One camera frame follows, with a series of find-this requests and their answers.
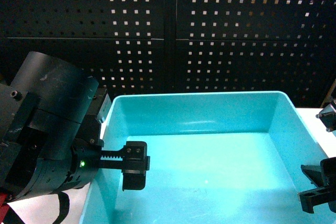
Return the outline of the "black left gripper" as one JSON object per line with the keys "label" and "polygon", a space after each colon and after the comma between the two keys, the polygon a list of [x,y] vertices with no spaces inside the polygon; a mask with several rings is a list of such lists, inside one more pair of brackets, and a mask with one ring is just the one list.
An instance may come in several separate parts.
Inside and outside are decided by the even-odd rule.
{"label": "black left gripper", "polygon": [[84,121],[62,160],[40,158],[38,151],[47,134],[27,128],[23,132],[27,143],[13,163],[1,192],[7,203],[42,195],[80,189],[90,183],[102,169],[120,170],[122,190],[143,190],[150,170],[148,145],[143,141],[127,141],[118,151],[102,150],[101,123]]}

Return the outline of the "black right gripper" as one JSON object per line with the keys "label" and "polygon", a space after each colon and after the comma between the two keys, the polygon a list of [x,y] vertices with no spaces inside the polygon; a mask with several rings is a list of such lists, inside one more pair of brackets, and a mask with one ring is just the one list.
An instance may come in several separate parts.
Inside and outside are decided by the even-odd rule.
{"label": "black right gripper", "polygon": [[[335,99],[317,115],[327,132],[335,131]],[[298,193],[301,208],[306,213],[314,213],[313,208],[328,204],[335,213],[335,157],[323,159],[320,165],[301,165],[302,173],[315,186],[315,189]]]}

